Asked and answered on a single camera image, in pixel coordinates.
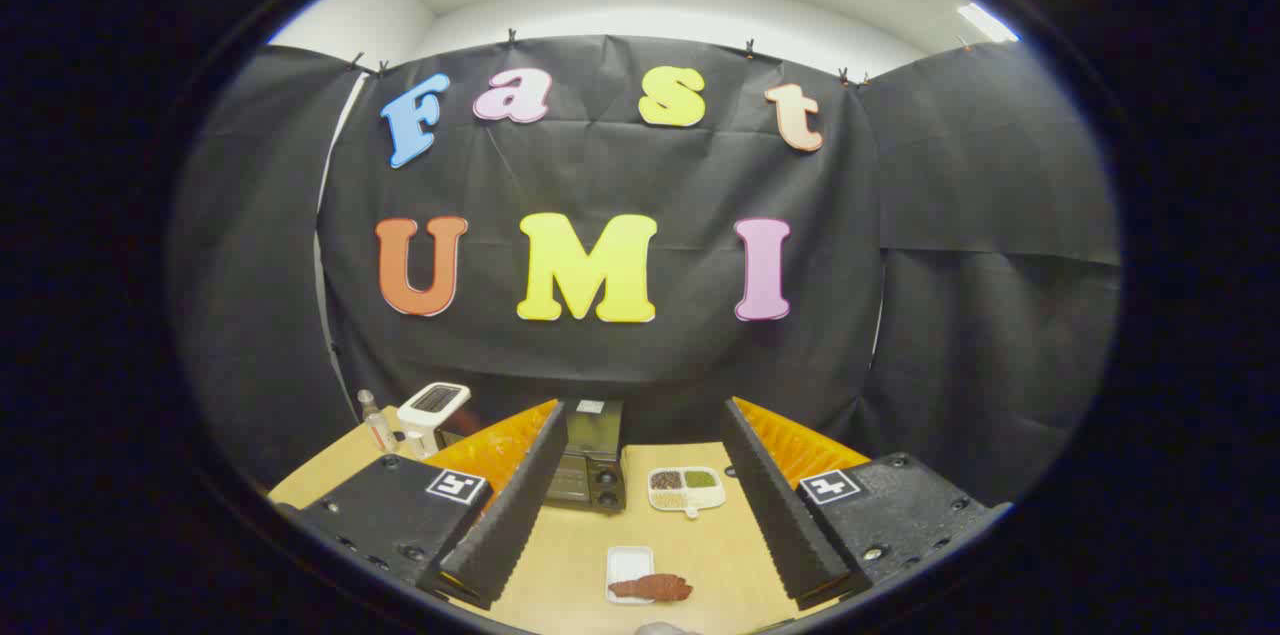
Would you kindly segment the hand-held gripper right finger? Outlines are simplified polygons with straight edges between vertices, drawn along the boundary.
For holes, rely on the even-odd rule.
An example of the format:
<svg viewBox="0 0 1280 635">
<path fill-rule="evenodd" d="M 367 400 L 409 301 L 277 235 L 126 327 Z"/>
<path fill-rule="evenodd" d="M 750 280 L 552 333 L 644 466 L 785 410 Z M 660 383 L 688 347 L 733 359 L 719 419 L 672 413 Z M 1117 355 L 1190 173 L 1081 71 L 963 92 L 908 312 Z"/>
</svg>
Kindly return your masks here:
<svg viewBox="0 0 1280 635">
<path fill-rule="evenodd" d="M 891 588 L 991 524 L 988 506 L 913 454 L 872 460 L 736 397 L 722 424 L 780 581 L 801 609 Z"/>
</svg>

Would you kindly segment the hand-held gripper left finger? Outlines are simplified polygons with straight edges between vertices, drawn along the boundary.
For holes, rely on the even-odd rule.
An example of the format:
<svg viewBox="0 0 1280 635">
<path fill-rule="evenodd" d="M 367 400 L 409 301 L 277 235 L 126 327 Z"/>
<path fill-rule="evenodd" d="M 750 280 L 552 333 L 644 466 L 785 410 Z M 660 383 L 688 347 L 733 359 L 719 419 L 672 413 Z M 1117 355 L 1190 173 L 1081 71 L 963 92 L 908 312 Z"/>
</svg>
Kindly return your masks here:
<svg viewBox="0 0 1280 635">
<path fill-rule="evenodd" d="M 383 454 L 298 510 L 297 522 L 383 579 L 488 609 L 566 444 L 566 403 L 548 401 L 426 461 Z"/>
</svg>

